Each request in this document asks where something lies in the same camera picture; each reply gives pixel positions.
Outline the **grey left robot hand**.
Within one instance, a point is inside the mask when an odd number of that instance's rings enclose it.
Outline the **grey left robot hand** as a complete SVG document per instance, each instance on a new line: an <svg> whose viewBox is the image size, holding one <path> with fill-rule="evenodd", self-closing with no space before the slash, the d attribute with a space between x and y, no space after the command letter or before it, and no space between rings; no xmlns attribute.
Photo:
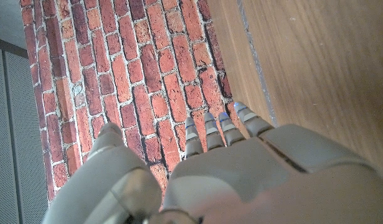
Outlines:
<svg viewBox="0 0 383 224"><path fill-rule="evenodd" d="M51 203L45 223L383 223L383 176L365 159L294 124L273 127L234 104L206 113L206 142L185 121L186 158L162 190L105 124L86 163Z"/></svg>

